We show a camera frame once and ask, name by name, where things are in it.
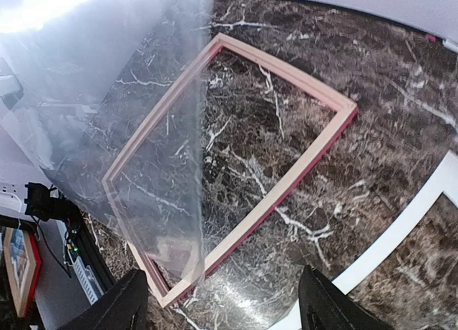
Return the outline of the clear acrylic sheet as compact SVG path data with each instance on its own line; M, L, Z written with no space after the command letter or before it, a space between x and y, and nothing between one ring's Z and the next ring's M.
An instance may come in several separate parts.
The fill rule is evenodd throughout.
M201 57L213 0L1 0L1 126L148 261L204 271Z

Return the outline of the light wooden picture frame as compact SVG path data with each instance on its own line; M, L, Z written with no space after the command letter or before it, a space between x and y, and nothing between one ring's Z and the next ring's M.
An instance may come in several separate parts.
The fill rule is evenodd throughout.
M223 33L156 91L102 185L159 305L277 211L356 113L327 84Z

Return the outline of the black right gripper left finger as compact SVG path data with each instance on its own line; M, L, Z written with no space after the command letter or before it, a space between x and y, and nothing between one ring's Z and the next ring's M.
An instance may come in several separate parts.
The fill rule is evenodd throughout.
M148 289L144 271L132 269L62 329L146 329Z

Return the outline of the white mat board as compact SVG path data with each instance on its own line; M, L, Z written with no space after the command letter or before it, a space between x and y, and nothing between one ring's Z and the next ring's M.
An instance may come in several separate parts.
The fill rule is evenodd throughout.
M457 205L457 154L447 152L421 190L396 220L332 284L347 296L413 231L440 195ZM302 329L299 303L272 329Z

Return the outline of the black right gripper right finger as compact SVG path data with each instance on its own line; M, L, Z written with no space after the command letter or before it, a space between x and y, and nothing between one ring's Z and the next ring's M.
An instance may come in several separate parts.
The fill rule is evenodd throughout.
M298 285L301 328L306 330L391 329L354 303L318 269L304 266Z

